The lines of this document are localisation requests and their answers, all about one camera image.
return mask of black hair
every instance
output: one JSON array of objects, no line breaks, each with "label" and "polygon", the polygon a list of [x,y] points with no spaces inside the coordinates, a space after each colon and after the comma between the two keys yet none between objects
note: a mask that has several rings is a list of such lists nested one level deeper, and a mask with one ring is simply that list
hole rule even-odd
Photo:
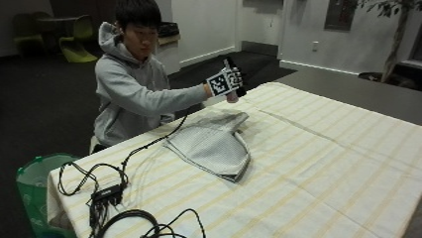
[{"label": "black hair", "polygon": [[154,0],[117,0],[114,13],[122,30],[129,23],[157,29],[161,25],[161,12]]}]

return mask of chair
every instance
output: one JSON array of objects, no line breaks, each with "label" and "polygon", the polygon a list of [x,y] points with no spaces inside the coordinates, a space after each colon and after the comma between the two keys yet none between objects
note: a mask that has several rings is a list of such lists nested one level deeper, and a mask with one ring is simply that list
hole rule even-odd
[{"label": "chair", "polygon": [[20,56],[24,56],[25,49],[32,49],[33,44],[38,45],[46,53],[42,35],[37,28],[37,23],[30,14],[17,14],[13,17],[13,42]]},{"label": "chair", "polygon": [[68,62],[88,62],[97,59],[84,48],[82,42],[93,38],[90,16],[80,16],[73,22],[72,37],[60,38],[60,46]]}]

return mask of hoodie sleeve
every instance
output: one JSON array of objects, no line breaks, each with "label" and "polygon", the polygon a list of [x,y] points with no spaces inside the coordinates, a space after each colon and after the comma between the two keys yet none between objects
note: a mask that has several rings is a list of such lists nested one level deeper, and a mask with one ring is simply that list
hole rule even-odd
[{"label": "hoodie sleeve", "polygon": [[[158,65],[160,65],[160,68],[161,68],[162,79],[165,80],[165,84],[166,84],[166,88],[165,89],[170,89],[170,80],[169,80],[168,74],[165,73],[164,66],[162,66],[162,64],[160,62],[158,62]],[[164,124],[168,124],[168,123],[173,122],[174,118],[176,118],[174,113],[162,114],[161,115],[160,124],[164,125]]]},{"label": "hoodie sleeve", "polygon": [[204,86],[152,91],[129,75],[122,62],[102,58],[96,67],[97,93],[125,110],[158,116],[180,111],[208,99]]}]

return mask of folded garment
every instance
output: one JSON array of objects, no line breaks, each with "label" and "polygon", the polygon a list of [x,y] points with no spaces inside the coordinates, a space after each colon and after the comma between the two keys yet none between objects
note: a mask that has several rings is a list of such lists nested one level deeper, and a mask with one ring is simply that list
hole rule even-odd
[{"label": "folded garment", "polygon": [[246,144],[235,132],[247,117],[243,112],[208,117],[181,129],[165,147],[193,166],[235,182],[250,160]]}]

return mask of striped tablecloth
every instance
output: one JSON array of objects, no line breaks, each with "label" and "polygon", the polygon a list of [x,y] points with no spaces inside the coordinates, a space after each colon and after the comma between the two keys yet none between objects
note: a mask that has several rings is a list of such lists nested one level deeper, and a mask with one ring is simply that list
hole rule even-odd
[{"label": "striped tablecloth", "polygon": [[[251,154],[241,181],[231,183],[190,166],[158,143],[129,161],[130,184],[122,204],[109,208],[110,216],[138,208],[168,223],[192,208],[208,237],[218,238],[401,237],[422,194],[422,128],[275,82],[250,90],[238,103],[221,102],[190,115],[186,124],[238,111],[249,115],[238,129]],[[85,157],[78,165],[85,170],[97,163],[118,166],[132,150],[177,124]],[[94,175],[102,187],[120,181],[108,168]],[[66,169],[65,188],[74,188],[81,178]],[[54,170],[50,222],[88,237],[85,203],[93,183],[88,181],[73,196],[58,193],[57,183]],[[172,227],[188,237],[202,237],[190,213]],[[419,227],[410,237],[422,236]],[[128,218],[105,237],[140,237],[149,228],[145,220]]]}]

